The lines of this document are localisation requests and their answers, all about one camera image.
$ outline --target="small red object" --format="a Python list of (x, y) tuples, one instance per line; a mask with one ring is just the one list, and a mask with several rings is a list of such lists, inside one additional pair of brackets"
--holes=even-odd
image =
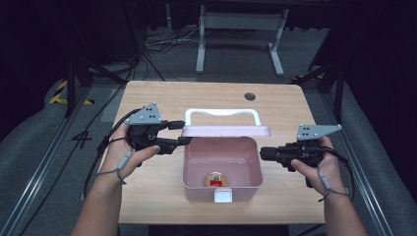
[(221, 187), (221, 181), (219, 180), (210, 180), (209, 185), (213, 187)]

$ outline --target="wooden table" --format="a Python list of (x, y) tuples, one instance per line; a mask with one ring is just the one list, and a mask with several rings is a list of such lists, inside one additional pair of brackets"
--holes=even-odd
[[(247, 100), (246, 92), (256, 96)], [(296, 141), (300, 124), (314, 124), (303, 91), (298, 86), (129, 82), (116, 121), (133, 109), (155, 101), (162, 119), (184, 120), (188, 108), (253, 108), (271, 137), (253, 137), (258, 149)], [(254, 118), (230, 119), (193, 115), (193, 124), (253, 125)], [(177, 139), (181, 131), (164, 130), (159, 137)], [(215, 204), (190, 202), (183, 187), (184, 147), (171, 155), (157, 155), (144, 162), (123, 186), (120, 223), (141, 224), (291, 224), (324, 223), (321, 197), (306, 187), (304, 177), (288, 172), (279, 163), (262, 161), (263, 185), (249, 202)]]

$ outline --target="human hand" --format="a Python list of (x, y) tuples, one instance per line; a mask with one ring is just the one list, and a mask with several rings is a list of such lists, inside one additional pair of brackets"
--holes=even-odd
[[(122, 123), (120, 127), (114, 132), (110, 139), (107, 155), (98, 173), (111, 172), (117, 169), (117, 166), (119, 165), (122, 158), (128, 151), (132, 150), (132, 148), (126, 142), (126, 139), (124, 139), (126, 138), (126, 132), (128, 129), (129, 126)], [(106, 176), (106, 179), (110, 178), (111, 176), (111, 179), (109, 180), (111, 184), (120, 184), (120, 178), (125, 179), (131, 175), (141, 162), (153, 157), (159, 152), (159, 150), (159, 146), (153, 146), (138, 151), (132, 151), (131, 157), (127, 163), (118, 171), (118, 173), (117, 171), (114, 171), (114, 173), (111, 172), (101, 176)]]
[[(329, 137), (322, 137), (319, 139), (319, 142), (322, 147), (333, 148)], [(317, 168), (313, 168), (297, 159), (293, 159), (291, 161), (291, 165), (295, 168), (295, 170), (309, 179), (313, 188), (319, 194), (325, 196), (328, 193), (328, 189), (325, 187), (322, 179), (319, 177)], [(325, 152), (324, 158), (319, 164), (319, 168), (326, 175), (332, 190), (338, 193), (346, 192), (341, 180), (337, 157)]]

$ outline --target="aluminum rail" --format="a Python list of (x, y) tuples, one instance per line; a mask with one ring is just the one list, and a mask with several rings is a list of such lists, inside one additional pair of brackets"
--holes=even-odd
[(42, 160), (38, 164), (30, 180), (28, 181), (28, 184), (24, 192), (22, 193), (22, 196), (20, 197), (18, 203), (16, 204), (15, 208), (10, 214), (8, 220), (6, 221), (6, 224), (3, 226), (0, 232), (1, 236), (17, 234), (19, 226), (21, 225), (23, 219), (28, 213), (30, 205), (32, 204), (34, 198), (39, 192), (39, 189), (42, 186), (43, 181), (45, 180), (46, 175), (48, 174), (49, 169), (57, 156), (58, 150), (63, 143), (65, 135), (67, 134), (71, 124), (77, 116), (77, 113), (80, 111), (83, 102), (87, 99), (89, 90), (90, 88), (79, 88), (80, 94), (76, 101), (75, 110), (68, 118), (65, 118), (61, 123), (54, 139), (49, 145), (48, 150), (46, 151)]
[[(322, 100), (332, 121), (334, 122), (334, 124), (337, 124), (338, 122), (335, 119), (332, 110), (332, 100), (330, 98), (330, 95), (327, 93), (322, 93)], [(365, 202), (365, 205), (368, 208), (368, 212), (374, 220), (379, 235), (393, 235), (392, 230), (390, 229), (389, 224), (387, 222), (386, 216), (384, 215), (383, 210), (381, 209), (380, 204), (378, 203), (377, 196), (374, 193), (374, 190), (372, 189), (368, 181), (368, 178), (366, 177), (365, 172), (361, 167), (358, 156), (356, 155), (352, 144), (349, 142), (346, 133), (344, 132), (344, 130), (341, 130), (335, 134), (340, 137), (344, 145), (344, 149), (346, 150), (347, 155), (349, 157), (348, 159), (350, 165), (352, 166), (355, 182), (359, 188), (359, 191), (362, 194), (362, 198)]]

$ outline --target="human arm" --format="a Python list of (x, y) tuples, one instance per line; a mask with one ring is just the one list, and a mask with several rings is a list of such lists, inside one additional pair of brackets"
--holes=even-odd
[[(127, 130), (128, 126), (121, 124), (111, 140), (125, 138)], [(131, 147), (125, 140), (110, 143), (107, 155), (98, 173), (115, 170), (120, 160), (129, 150), (131, 150)], [(120, 177), (122, 179), (128, 177), (139, 163), (151, 158), (158, 152), (158, 146), (133, 151), (126, 165), (120, 169)], [(122, 182), (117, 176), (117, 171), (97, 176), (71, 235), (117, 235), (121, 202)]]
[[(321, 146), (333, 148), (328, 137), (320, 139)], [(323, 184), (318, 174), (318, 169), (312, 168), (305, 163), (293, 159), (291, 165), (302, 175), (309, 179), (312, 186), (319, 194), (325, 196), (328, 189)], [(325, 221), (328, 235), (367, 235), (367, 232), (346, 193), (340, 176), (337, 158), (329, 153), (325, 153), (323, 160), (319, 164), (320, 170), (326, 175), (331, 189), (325, 197)]]

